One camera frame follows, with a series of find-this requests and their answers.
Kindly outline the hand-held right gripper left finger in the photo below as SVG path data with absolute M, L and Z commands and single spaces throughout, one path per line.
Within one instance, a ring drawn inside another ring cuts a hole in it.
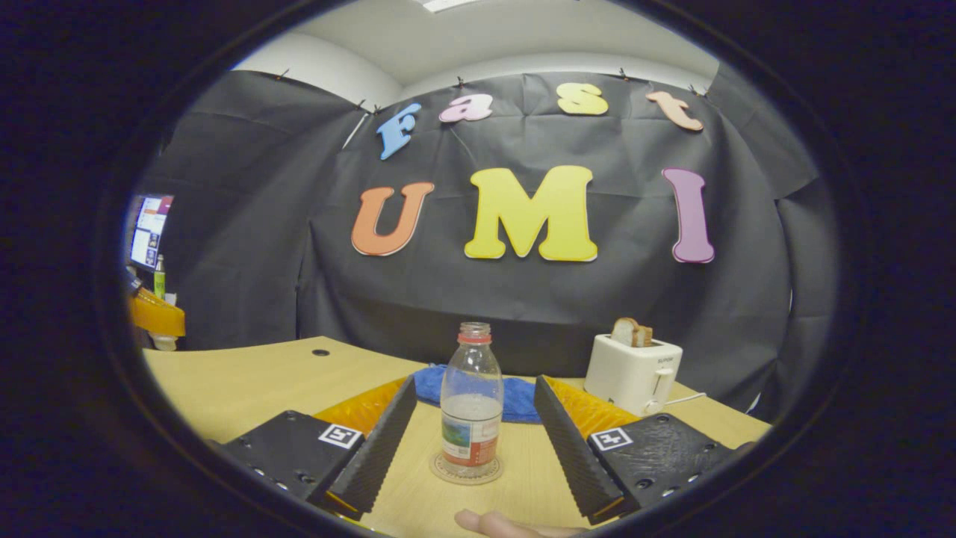
M 308 415 L 283 411 L 218 451 L 263 483 L 353 521 L 373 510 L 418 402 L 413 376 Z

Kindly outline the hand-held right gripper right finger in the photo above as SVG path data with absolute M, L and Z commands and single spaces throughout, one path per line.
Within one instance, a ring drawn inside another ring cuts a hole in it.
M 550 376 L 536 378 L 533 401 L 591 525 L 662 503 L 734 452 L 675 415 L 639 418 Z

